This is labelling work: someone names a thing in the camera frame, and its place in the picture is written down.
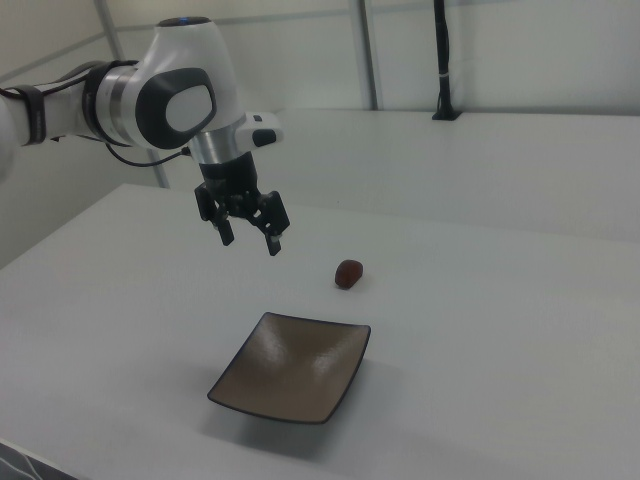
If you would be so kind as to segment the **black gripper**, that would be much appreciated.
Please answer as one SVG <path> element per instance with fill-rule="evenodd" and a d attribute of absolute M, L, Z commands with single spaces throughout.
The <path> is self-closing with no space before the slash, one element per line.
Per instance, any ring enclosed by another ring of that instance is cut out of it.
<path fill-rule="evenodd" d="M 204 182 L 194 190 L 198 211 L 219 233 L 222 244 L 234 241 L 228 215 L 245 218 L 264 235 L 269 255 L 276 256 L 290 220 L 279 192 L 259 192 L 252 154 L 221 164 L 201 164 L 200 170 Z"/>

